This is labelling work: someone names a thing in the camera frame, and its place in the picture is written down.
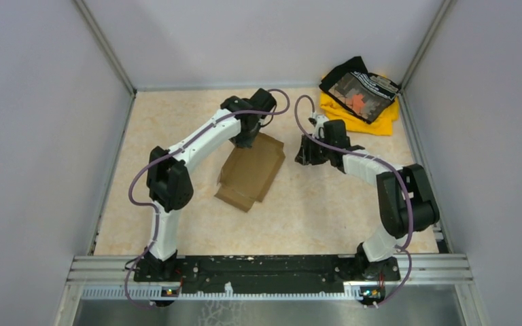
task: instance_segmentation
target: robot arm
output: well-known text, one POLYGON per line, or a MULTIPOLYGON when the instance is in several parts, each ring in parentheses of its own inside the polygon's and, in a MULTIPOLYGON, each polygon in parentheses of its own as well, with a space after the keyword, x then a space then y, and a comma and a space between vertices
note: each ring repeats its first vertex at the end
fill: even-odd
MULTIPOLYGON (((302 165, 323 164, 327 161, 347 175, 353 175, 377 187, 381 225, 374 234, 359 244, 357 249, 358 270, 365 278, 374 278, 382 265, 395 252, 395 246, 406 241, 408 216, 405 199, 397 178, 386 166, 368 158, 369 153, 361 146, 351 146, 345 123, 329 120, 313 113, 309 121, 315 127, 313 137, 323 143, 362 154, 355 156, 323 148, 303 135, 301 148, 295 161, 302 165)), ((391 164, 404 179, 413 208, 414 231, 422 231, 439 220, 439 211, 427 178, 418 164, 401 166, 391 164)))
POLYGON ((277 102, 266 90, 259 89, 251 98, 227 98, 215 115, 199 129, 168 149, 155 147, 150 162, 181 149, 171 158, 151 167, 147 172, 147 186, 153 203, 159 209, 159 228, 153 246, 144 257, 149 273, 168 279, 177 255, 177 227, 181 210, 193 196, 190 173, 222 143, 231 140, 237 147, 251 147, 266 115, 239 114, 216 123, 232 112, 257 110, 269 112, 277 102), (190 139, 199 138, 190 145, 190 139))

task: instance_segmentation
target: flattened cardboard box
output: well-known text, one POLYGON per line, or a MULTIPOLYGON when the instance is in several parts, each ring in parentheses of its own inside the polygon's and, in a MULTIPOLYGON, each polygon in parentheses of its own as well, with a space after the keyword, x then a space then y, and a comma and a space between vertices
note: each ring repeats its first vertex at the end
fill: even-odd
POLYGON ((233 149, 221 168, 215 197, 248 212, 255 201, 263 201, 284 160, 283 143, 259 133, 251 148, 233 149))

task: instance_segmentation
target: purple cable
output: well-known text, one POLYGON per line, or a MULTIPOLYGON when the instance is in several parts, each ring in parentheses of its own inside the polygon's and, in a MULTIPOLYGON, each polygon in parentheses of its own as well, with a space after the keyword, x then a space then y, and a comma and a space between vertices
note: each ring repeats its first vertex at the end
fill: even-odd
POLYGON ((391 291, 391 293, 382 302, 379 302, 377 304, 377 306, 367 306, 369 308, 378 308, 378 307, 384 305, 386 302, 388 302, 389 299, 391 299, 393 296, 395 296, 395 294, 397 294, 397 292, 399 292, 399 290, 401 290, 401 288, 403 287, 403 285, 405 284, 405 282, 409 279, 409 276, 411 275, 412 259, 411 259, 411 254, 407 251, 406 248, 411 243, 411 236, 413 235, 413 210, 411 208, 411 199, 409 198, 409 193, 407 192, 407 186, 405 186, 405 182, 403 181, 403 178, 401 177, 399 172, 391 164, 389 164, 388 162, 386 162, 386 161, 384 161, 384 160, 382 160, 380 158, 374 158, 374 157, 371 157, 371 156, 367 156, 365 154, 355 153, 355 152, 348 151, 348 150, 343 149, 343 148, 331 146, 331 145, 325 144, 322 141, 318 141, 317 139, 313 138, 313 136, 311 136, 303 128, 303 126, 301 126, 301 121, 299 121, 299 115, 298 115, 297 111, 298 111, 298 107, 299 107, 299 102, 303 98, 306 98, 306 99, 309 100, 309 102, 311 102, 311 109, 312 109, 313 112, 315 112, 315 103, 313 102, 313 99, 309 95, 306 95, 306 94, 303 94, 303 95, 299 96, 299 98, 297 98, 297 101, 295 102, 295 108, 294 108, 295 121, 297 122, 297 126, 299 127, 299 129, 301 129, 301 132, 303 132, 303 134, 305 136, 307 136, 313 142, 315 142, 315 143, 317 143, 317 144, 319 144, 319 145, 321 145, 321 146, 323 146, 325 148, 331 149, 333 151, 338 151, 338 152, 341 152, 343 154, 349 154, 349 155, 358 156, 360 158, 368 158, 370 160, 374 160, 375 162, 380 163, 384 167, 388 168, 391 172, 393 172, 393 174, 395 174, 395 176, 397 177, 397 181, 399 183, 399 186, 401 187, 401 191, 404 194, 405 206, 407 206, 407 217, 408 217, 408 221, 409 221, 409 223, 408 223, 409 224, 408 225, 408 230, 407 230, 407 241, 405 242, 403 247, 395 246, 395 248, 397 248, 399 251, 404 251, 407 254, 407 259, 409 260, 409 267, 407 268, 407 273, 405 274, 405 277, 401 280, 401 283, 399 283, 399 285, 395 289, 393 289, 393 291, 391 291))
MULTIPOLYGON (((291 105, 291 101, 290 101, 289 96, 287 95, 287 93, 285 93, 283 90, 280 90, 280 89, 277 89, 277 88, 272 88, 272 89, 267 90, 267 91, 268 92, 278 92, 278 93, 281 93, 285 97, 285 100, 287 101, 287 105, 285 106, 285 109, 283 109, 281 111, 274 111, 274 112, 265 112, 265 111, 257 111, 257 110, 243 110, 243 111, 237 111, 237 112, 232 112, 232 113, 223 115, 222 117, 217 119, 214 124, 210 123, 207 126, 205 126, 200 132, 197 132, 197 134, 195 136, 193 136, 191 139, 189 139, 189 141, 187 141, 187 143, 184 144, 184 147, 190 146, 199 137, 203 136, 209 129, 214 128, 216 124, 218 124, 221 121, 227 120, 230 117, 234 117, 234 116, 240 115, 240 114, 280 115, 280 114, 283 114, 283 113, 287 112, 287 110, 289 110, 289 106, 291 105)), ((151 250, 151 248, 153 247, 153 244, 157 241, 157 235, 158 235, 158 231, 159 231, 159 208, 157 208, 157 206, 155 204, 153 204, 152 202, 138 202, 137 200, 135 200, 133 198, 133 189, 135 188, 135 185, 137 184, 137 182, 139 181, 141 176, 145 172, 147 172, 147 170, 149 170, 151 167, 153 167, 153 166, 155 166, 155 165, 157 165, 157 164, 159 164, 159 163, 169 159, 170 157, 175 156, 178 153, 181 153, 182 150, 183 150, 182 148, 176 149, 175 151, 172 151, 171 153, 169 153, 169 154, 167 154, 167 155, 165 155, 165 156, 163 156, 161 158, 158 158, 157 160, 151 161, 144 168, 142 168, 139 171, 139 173, 137 173, 137 175, 135 175, 135 177, 133 178, 133 181, 131 181, 131 185, 129 185, 129 191, 128 191, 129 201, 131 201, 131 203, 134 204, 135 206, 149 206, 149 207, 152 207, 155 210, 155 213, 156 213, 155 214, 155 232, 153 232, 153 237, 151 238, 151 243, 145 248, 145 250, 140 255, 138 255, 135 258, 135 260, 133 261, 133 264, 131 265, 131 267, 129 268, 129 270, 127 272, 127 275, 125 276, 125 296, 127 297, 127 300, 132 305, 136 306, 139 309, 152 309, 152 308, 154 308, 154 306, 141 306, 141 305, 136 304, 133 301, 133 299, 131 298, 131 296, 129 295, 128 281, 129 281, 129 278, 131 277, 131 272, 135 269, 135 267, 137 266, 139 261, 143 258, 143 256, 146 253, 148 253, 149 250, 151 250)))

